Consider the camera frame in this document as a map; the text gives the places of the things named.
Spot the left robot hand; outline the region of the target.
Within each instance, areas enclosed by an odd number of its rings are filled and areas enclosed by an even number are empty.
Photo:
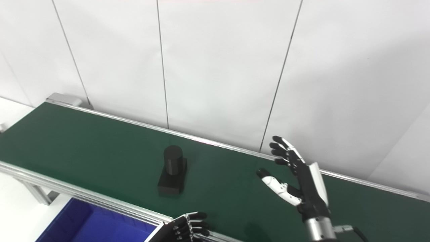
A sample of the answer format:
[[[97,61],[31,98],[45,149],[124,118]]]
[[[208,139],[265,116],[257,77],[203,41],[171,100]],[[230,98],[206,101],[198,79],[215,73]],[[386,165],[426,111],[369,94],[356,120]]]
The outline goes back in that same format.
[[[147,239],[147,242],[202,242],[198,235],[209,236],[207,213],[185,213],[169,223],[163,223]]]

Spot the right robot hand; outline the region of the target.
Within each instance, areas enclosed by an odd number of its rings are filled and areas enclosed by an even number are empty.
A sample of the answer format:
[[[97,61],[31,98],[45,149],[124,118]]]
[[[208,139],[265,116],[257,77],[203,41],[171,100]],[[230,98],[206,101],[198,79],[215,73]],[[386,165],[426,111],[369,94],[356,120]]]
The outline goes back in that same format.
[[[307,164],[299,151],[289,141],[273,136],[270,143],[276,164],[289,168],[296,177],[299,188],[282,182],[266,169],[257,170],[257,176],[281,199],[297,208],[302,221],[325,217],[331,218],[327,190],[318,163]]]

